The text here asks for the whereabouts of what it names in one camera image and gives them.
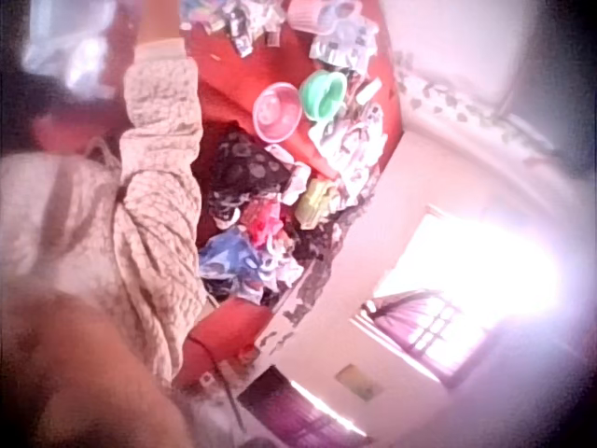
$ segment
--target person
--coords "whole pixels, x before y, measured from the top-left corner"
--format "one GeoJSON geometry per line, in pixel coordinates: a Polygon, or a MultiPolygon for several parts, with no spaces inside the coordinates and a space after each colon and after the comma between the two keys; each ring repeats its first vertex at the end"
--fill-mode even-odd
{"type": "Polygon", "coordinates": [[[1,162],[2,410],[22,444],[192,446],[164,392],[206,300],[198,68],[178,30],[176,0],[144,1],[121,162],[1,162]]]}

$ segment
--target clothes pile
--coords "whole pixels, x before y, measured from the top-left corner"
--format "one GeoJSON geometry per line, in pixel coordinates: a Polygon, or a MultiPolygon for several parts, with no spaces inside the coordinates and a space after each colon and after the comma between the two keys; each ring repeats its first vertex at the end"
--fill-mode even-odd
{"type": "Polygon", "coordinates": [[[226,30],[243,58],[264,34],[269,46],[279,46],[286,20],[295,29],[315,34],[310,56],[323,69],[306,79],[298,94],[312,123],[309,138],[339,174],[335,179],[319,175],[295,161],[283,142],[264,143],[232,125],[218,147],[207,198],[209,213],[222,232],[199,253],[200,276],[218,301],[239,297],[270,307],[279,302],[310,265],[304,257],[305,244],[312,245],[307,243],[309,233],[333,225],[343,210],[359,205],[379,172],[387,141],[383,110],[373,101],[382,83],[368,78],[379,26],[361,14],[361,2],[293,0],[287,11],[281,4],[184,2],[183,17],[209,33],[226,30]],[[301,260],[295,256],[297,247],[301,260]]]}

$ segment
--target hand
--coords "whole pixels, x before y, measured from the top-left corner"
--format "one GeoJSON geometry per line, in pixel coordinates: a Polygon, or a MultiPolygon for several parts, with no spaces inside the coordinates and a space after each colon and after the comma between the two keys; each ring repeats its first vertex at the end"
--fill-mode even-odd
{"type": "Polygon", "coordinates": [[[137,45],[180,37],[179,0],[143,0],[137,45]]]}

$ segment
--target plastic bag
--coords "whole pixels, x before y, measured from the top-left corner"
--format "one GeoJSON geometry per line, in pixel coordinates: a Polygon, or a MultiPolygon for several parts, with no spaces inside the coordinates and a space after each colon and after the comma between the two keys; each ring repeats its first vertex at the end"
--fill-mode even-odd
{"type": "Polygon", "coordinates": [[[31,0],[24,71],[60,79],[83,99],[111,98],[115,89],[100,81],[108,52],[103,36],[117,0],[31,0]]]}

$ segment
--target white wall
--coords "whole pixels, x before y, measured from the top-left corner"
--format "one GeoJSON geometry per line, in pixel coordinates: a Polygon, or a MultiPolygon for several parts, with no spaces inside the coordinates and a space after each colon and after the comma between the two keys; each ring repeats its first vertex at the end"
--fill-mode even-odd
{"type": "MultiPolygon", "coordinates": [[[[442,385],[349,322],[384,273],[396,265],[430,203],[459,217],[481,217],[496,203],[533,216],[500,177],[433,140],[406,133],[370,208],[350,229],[323,296],[285,347],[258,361],[260,369],[275,364],[288,378],[353,419],[380,447],[419,427],[451,402],[442,385]],[[334,376],[349,363],[381,384],[384,392],[365,403],[339,384],[334,376]]],[[[284,319],[278,314],[274,320],[284,319]]],[[[275,326],[272,323],[264,334],[275,326]]]]}
{"type": "Polygon", "coordinates": [[[430,79],[498,105],[535,27],[536,0],[382,0],[394,50],[430,79]]]}

